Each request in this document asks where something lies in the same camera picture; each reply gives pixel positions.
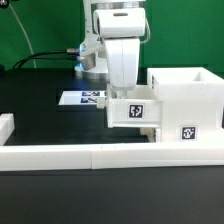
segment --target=black tabletop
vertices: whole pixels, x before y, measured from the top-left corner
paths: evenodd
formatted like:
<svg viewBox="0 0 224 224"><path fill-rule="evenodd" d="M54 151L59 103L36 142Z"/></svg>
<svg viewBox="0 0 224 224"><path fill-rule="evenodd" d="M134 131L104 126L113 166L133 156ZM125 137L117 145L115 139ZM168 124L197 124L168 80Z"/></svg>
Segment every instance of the black tabletop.
<svg viewBox="0 0 224 224"><path fill-rule="evenodd" d="M71 70L7 72L0 107L16 124L7 145L146 141L108 129L103 110L57 105L64 89L104 88ZM224 167L0 172L0 224L40 223L224 223Z"/></svg>
<svg viewBox="0 0 224 224"><path fill-rule="evenodd" d="M59 106L64 90L106 90L104 81L75 78L72 69L18 69L0 81L0 112L14 113L15 132L6 145L137 143L135 128L107 128L106 109Z"/></svg>

